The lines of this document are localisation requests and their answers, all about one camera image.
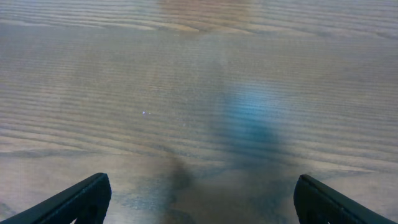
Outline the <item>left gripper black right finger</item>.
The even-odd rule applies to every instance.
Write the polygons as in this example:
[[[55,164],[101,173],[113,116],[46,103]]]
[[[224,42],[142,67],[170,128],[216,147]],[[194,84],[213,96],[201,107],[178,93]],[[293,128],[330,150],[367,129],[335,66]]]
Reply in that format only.
[[[298,178],[294,206],[300,224],[397,224],[307,174]]]

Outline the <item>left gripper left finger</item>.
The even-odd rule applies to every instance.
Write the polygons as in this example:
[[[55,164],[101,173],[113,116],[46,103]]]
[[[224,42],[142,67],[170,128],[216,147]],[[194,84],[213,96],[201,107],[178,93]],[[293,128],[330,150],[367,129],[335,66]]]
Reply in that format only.
[[[96,173],[1,224],[103,224],[111,194],[108,175]]]

